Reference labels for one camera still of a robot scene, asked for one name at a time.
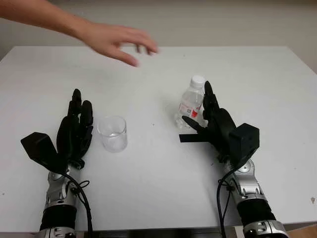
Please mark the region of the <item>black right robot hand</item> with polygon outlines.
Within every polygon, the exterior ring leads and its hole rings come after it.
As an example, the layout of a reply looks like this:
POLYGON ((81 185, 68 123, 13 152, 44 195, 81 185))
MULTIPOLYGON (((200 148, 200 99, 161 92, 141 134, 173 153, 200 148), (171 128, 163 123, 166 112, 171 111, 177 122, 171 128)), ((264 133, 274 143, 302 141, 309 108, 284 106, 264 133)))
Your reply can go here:
POLYGON ((218 152, 218 161, 226 163, 229 160, 229 133, 236 125, 224 108, 220 108, 216 95, 213 93, 211 84, 206 81, 204 85, 203 119, 207 120, 207 126, 202 127, 190 117, 182 116, 182 119, 197 133, 180 134, 179 138, 184 142, 209 142, 218 152))

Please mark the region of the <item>bare person hand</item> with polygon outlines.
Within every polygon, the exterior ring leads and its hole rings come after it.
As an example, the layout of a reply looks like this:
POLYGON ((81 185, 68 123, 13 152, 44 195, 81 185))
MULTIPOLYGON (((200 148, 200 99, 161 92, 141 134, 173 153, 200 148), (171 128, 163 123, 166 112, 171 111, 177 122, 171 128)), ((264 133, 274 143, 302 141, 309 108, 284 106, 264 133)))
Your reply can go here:
POLYGON ((158 53, 156 43, 146 32, 130 27, 90 23, 78 33, 78 38, 95 52, 134 67, 138 66, 137 59, 122 51, 122 44, 135 45, 138 53, 141 47, 149 55, 158 53))

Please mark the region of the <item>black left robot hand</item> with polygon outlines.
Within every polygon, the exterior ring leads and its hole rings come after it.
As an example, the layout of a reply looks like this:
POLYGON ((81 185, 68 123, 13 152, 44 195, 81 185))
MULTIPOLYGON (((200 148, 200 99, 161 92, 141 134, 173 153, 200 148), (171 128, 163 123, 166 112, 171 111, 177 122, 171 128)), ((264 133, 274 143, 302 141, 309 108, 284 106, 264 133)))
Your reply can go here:
POLYGON ((75 89, 67 116, 61 121, 56 145, 59 156, 79 170, 85 166, 83 156, 90 147, 92 130, 92 103, 88 100, 82 101, 80 90, 75 89))

